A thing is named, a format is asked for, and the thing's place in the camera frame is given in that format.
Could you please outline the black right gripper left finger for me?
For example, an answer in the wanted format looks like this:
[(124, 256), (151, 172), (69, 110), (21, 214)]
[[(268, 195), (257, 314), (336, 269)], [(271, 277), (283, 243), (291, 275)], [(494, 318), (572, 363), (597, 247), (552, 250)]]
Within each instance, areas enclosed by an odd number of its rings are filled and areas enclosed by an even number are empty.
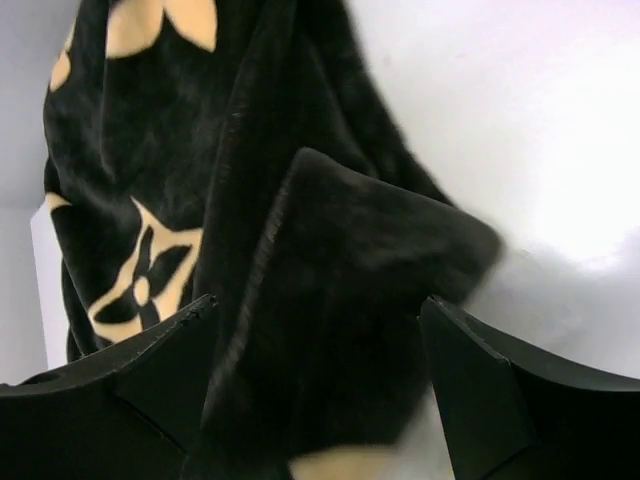
[(217, 319), (204, 296), (118, 344), (2, 385), (2, 478), (179, 478), (199, 436)]

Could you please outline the black pillowcase with beige flowers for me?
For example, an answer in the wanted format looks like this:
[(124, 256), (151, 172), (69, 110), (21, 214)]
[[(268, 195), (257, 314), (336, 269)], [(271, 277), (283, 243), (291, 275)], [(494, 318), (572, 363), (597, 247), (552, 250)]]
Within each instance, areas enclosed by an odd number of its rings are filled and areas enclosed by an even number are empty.
[(187, 479), (375, 479), (493, 228), (414, 159), (341, 1), (83, 1), (44, 103), (70, 360), (218, 307)]

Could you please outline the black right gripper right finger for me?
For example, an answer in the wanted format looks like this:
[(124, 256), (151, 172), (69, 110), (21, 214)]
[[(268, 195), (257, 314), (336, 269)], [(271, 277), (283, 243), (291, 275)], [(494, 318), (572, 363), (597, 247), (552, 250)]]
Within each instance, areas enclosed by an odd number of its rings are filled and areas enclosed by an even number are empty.
[(639, 477), (639, 382), (497, 330), (439, 298), (420, 323), (458, 479)]

